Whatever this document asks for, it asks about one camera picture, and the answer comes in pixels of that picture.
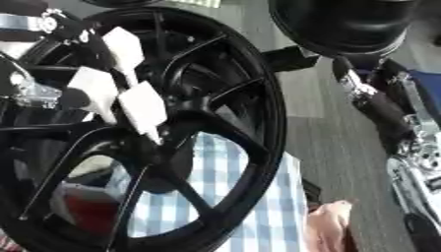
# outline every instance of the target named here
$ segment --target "metal bolt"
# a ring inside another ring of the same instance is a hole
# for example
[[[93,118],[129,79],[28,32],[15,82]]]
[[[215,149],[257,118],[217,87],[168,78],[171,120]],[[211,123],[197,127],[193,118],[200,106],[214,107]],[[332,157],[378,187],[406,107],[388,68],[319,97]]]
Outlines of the metal bolt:
[[[18,86],[21,85],[25,81],[25,76],[20,74],[19,72],[14,72],[11,74],[10,81],[12,85]]]
[[[42,19],[40,26],[44,32],[52,33],[55,29],[57,29],[58,23],[54,18],[47,17]]]
[[[166,137],[168,135],[170,135],[170,132],[168,130],[164,130],[160,133],[163,137]]]
[[[87,31],[83,31],[80,34],[80,41],[83,42],[83,43],[89,42],[89,33]]]

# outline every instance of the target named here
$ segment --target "red object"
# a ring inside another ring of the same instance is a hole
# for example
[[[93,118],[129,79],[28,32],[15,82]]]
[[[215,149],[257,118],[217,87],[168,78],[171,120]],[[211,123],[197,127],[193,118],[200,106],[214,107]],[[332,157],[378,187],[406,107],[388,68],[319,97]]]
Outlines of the red object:
[[[78,227],[96,234],[111,231],[118,203],[97,203],[69,195],[65,201]]]

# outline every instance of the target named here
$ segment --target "wheel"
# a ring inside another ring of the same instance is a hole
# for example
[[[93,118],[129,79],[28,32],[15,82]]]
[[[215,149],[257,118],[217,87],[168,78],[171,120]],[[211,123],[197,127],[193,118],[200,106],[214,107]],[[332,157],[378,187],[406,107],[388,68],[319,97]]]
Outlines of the wheel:
[[[117,104],[119,123],[110,126],[96,116],[84,121],[87,114],[80,110],[22,108],[4,100],[0,225],[32,252],[215,250],[257,204],[278,170],[286,122],[277,79],[246,39],[206,17],[145,7],[88,20],[99,33],[119,26],[141,39],[146,61],[138,67],[138,77],[152,84],[167,108],[168,119],[158,127],[162,144],[138,136]],[[22,61],[40,82],[62,89],[88,56],[44,40]],[[225,110],[234,120],[222,114]],[[170,163],[182,152],[191,156],[186,148],[199,132],[234,142],[249,159],[241,179],[213,207]],[[118,160],[132,178],[106,235],[81,230],[49,203],[70,172],[97,155]],[[197,220],[160,235],[128,237],[128,219],[140,194],[149,191],[149,179],[183,195],[197,210]]]

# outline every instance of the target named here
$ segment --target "tiled floor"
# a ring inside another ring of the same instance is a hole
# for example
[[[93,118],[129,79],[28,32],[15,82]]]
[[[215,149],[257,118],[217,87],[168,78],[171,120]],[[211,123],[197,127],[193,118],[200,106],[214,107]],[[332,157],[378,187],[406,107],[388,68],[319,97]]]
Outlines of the tiled floor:
[[[261,50],[292,44],[271,22],[266,1],[222,0],[219,9],[164,5],[220,20]],[[76,0],[49,2],[82,17],[101,10]],[[441,72],[441,49],[430,45],[433,32],[426,19],[433,10],[433,5],[422,10],[424,21],[412,25],[408,40],[393,57],[410,68]],[[331,75],[330,60],[322,59],[314,69],[280,74],[280,79],[289,119],[286,149],[302,160],[304,176],[323,188],[325,201],[354,201],[351,228],[359,251],[413,251],[392,201],[375,129],[346,101]]]

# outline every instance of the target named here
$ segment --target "checkered cloth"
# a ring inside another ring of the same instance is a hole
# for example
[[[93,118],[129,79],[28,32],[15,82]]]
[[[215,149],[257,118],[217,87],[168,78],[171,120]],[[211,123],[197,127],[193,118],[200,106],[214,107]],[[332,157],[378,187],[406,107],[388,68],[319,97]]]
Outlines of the checkered cloth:
[[[221,6],[221,0],[168,0],[185,4],[197,4],[205,7],[218,8]]]
[[[194,169],[188,181],[212,206],[236,184],[248,163],[247,154],[225,138],[200,134],[196,141]],[[303,228],[306,200],[297,159],[286,154],[268,192],[256,208],[218,251],[306,251]],[[122,197],[129,175],[116,168],[109,192]],[[198,217],[192,205],[178,192],[144,193],[129,222],[128,234],[143,237],[171,231]]]

